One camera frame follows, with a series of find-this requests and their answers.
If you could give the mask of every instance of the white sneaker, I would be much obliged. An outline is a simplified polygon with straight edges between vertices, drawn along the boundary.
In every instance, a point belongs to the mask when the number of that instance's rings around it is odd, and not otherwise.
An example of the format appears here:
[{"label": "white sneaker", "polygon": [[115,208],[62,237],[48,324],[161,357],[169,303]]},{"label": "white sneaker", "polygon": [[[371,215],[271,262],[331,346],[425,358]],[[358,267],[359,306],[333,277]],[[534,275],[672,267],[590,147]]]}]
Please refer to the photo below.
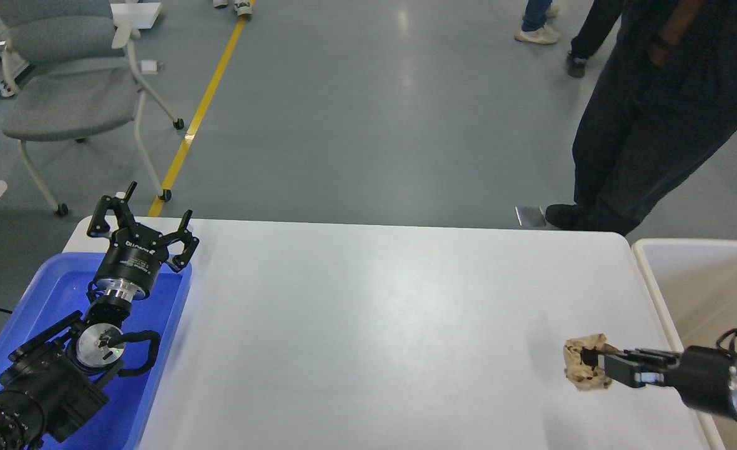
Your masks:
[{"label": "white sneaker", "polygon": [[237,12],[239,16],[251,15],[251,3],[243,2],[241,0],[233,0],[232,8],[234,12]]},{"label": "white sneaker", "polygon": [[[526,15],[526,12],[521,12],[521,18]],[[549,9],[546,9],[546,18],[555,18],[560,15],[560,5],[554,5],[552,3]]]},{"label": "white sneaker", "polygon": [[541,45],[549,45],[556,43],[560,40],[560,33],[551,28],[551,26],[544,25],[535,31],[516,31],[516,40],[520,43],[533,43]]}]

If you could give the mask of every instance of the gray chair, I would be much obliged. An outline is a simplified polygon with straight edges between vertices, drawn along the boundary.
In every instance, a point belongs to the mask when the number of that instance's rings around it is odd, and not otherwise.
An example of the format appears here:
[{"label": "gray chair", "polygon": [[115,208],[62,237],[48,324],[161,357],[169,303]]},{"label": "gray chair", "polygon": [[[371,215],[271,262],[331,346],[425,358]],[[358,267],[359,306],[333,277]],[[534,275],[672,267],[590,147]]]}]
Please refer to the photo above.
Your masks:
[{"label": "gray chair", "polygon": [[[26,153],[26,142],[82,142],[132,120],[134,140],[157,196],[168,202],[171,191],[160,185],[140,137],[146,94],[171,117],[174,128],[182,130],[185,124],[143,79],[134,53],[137,29],[113,24],[109,0],[0,0],[0,18],[9,28],[3,73],[17,94],[2,132],[18,140],[21,158],[52,211],[65,216],[68,207],[46,187]],[[10,74],[11,51],[34,66],[23,89]]]}]

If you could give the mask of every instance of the black shoe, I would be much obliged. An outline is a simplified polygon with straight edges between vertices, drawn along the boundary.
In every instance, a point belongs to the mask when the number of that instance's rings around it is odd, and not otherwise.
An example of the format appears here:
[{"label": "black shoe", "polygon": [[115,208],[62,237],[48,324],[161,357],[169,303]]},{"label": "black shoe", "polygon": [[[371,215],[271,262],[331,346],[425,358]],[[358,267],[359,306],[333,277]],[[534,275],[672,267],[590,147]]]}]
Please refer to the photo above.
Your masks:
[{"label": "black shoe", "polygon": [[560,230],[573,230],[579,222],[577,205],[551,205],[546,208],[546,222]]},{"label": "black shoe", "polygon": [[569,53],[566,57],[566,71],[575,79],[581,79],[581,77],[585,77],[585,65],[587,63],[588,59],[586,57],[576,57]]}]

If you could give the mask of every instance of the chair backrest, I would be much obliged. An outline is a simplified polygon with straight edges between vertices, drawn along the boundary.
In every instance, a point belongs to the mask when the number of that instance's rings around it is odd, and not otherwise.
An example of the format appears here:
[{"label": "chair backrest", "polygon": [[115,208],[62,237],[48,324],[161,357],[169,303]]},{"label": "chair backrest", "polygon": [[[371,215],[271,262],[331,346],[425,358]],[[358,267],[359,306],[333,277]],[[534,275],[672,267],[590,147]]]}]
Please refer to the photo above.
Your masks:
[{"label": "chair backrest", "polygon": [[33,64],[122,56],[110,0],[0,0],[13,48]]}]

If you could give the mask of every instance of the chair seat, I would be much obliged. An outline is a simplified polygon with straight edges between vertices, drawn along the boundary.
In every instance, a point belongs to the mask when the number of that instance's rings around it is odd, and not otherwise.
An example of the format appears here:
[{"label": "chair seat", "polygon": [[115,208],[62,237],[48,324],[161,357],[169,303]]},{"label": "chair seat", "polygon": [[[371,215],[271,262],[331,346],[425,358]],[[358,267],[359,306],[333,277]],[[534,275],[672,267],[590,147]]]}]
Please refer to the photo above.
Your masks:
[{"label": "chair seat", "polygon": [[2,132],[25,141],[80,139],[134,119],[138,85],[125,63],[36,75],[17,95]]}]

